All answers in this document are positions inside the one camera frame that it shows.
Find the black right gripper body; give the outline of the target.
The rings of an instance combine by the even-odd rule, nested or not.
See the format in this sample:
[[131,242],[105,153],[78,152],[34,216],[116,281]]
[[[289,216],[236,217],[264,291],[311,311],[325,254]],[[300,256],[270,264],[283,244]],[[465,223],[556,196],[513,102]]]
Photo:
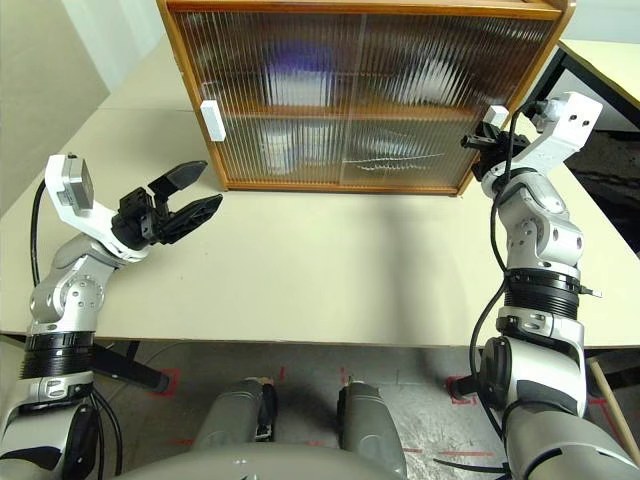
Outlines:
[[487,137],[467,134],[462,137],[461,146],[479,152],[479,160],[473,164],[471,170],[475,178],[483,178],[493,167],[506,161],[509,132],[503,131],[500,137],[492,137],[489,130]]

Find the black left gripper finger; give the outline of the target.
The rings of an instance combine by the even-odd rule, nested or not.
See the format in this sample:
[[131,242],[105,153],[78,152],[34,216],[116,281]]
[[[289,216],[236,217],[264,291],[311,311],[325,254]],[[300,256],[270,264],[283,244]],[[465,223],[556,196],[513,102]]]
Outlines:
[[170,212],[159,226],[159,242],[174,244],[209,221],[223,201],[222,194],[194,200],[177,212]]
[[196,182],[204,171],[205,161],[181,163],[148,184],[156,199],[167,201],[170,196]]

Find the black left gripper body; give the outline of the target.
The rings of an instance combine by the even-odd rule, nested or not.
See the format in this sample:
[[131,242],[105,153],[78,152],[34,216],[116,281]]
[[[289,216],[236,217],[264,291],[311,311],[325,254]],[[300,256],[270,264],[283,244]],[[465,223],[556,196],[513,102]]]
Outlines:
[[149,246],[158,242],[159,228],[167,219],[167,199],[152,198],[138,187],[120,199],[111,232],[125,246]]

